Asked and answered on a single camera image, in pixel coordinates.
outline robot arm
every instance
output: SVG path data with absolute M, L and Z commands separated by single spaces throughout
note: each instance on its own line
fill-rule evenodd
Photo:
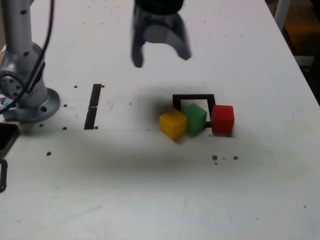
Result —
M 54 0 L 50 0 L 48 38 L 43 49 L 32 42 L 29 0 L 1 0 L 6 51 L 0 66 L 0 92 L 6 99 L 0 109 L 7 122 L 34 123 L 57 112 L 60 98 L 46 88 L 43 78 L 44 52 L 53 21 Z M 184 22 L 178 14 L 184 0 L 135 0 L 131 58 L 143 65 L 145 42 L 165 43 L 187 60 L 191 57 Z
M 178 14 L 184 0 L 135 0 L 131 58 L 137 68 L 144 62 L 145 42 L 172 46 L 184 60 L 191 57 L 185 25 Z

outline yellow cube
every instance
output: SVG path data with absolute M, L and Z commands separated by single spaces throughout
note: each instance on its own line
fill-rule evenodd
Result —
M 187 117 L 173 108 L 160 116 L 160 130 L 172 140 L 177 139 L 187 131 Z

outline black cable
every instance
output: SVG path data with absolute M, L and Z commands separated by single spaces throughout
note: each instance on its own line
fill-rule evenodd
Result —
M 51 33 L 52 33 L 52 28 L 53 28 L 53 24 L 54 24 L 54 12 L 55 12 L 55 0 L 50 0 L 50 13 L 49 13 L 49 23 L 48 23 L 48 30 L 46 33 L 46 38 L 45 38 L 45 42 L 44 45 L 42 47 L 42 51 L 32 69 L 32 72 L 30 74 L 29 80 L 27 81 L 26 85 L 22 85 L 23 89 L 21 90 L 21 92 L 19 93 L 19 95 L 12 101 L 10 102 L 7 106 L 5 106 L 4 108 L 2 108 L 0 110 L 0 115 L 5 113 L 6 111 L 8 111 L 10 108 L 12 108 L 21 98 L 22 96 L 26 93 L 27 89 L 29 88 L 32 80 L 34 79 L 36 73 L 38 72 L 38 68 L 40 66 L 40 64 L 42 63 L 45 53 L 47 51 L 48 45 L 49 45 L 49 41 L 51 38 Z

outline green cube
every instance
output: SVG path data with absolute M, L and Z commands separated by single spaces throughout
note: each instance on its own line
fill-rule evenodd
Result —
M 184 109 L 182 113 L 188 118 L 186 128 L 189 134 L 196 135 L 204 129 L 206 125 L 207 111 L 193 103 Z

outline table surface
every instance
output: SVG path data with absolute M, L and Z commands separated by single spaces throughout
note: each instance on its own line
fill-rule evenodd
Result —
M 139 69 L 132 0 L 56 1 L 44 79 L 61 108 L 6 157 L 2 240 L 319 239 L 320 110 L 266 3 L 184 4 L 192 58 L 146 44 Z M 48 6 L 31 7 L 38 44 Z M 98 129 L 84 130 L 93 84 Z M 158 121 L 172 94 L 232 105 L 233 137 L 171 141 Z

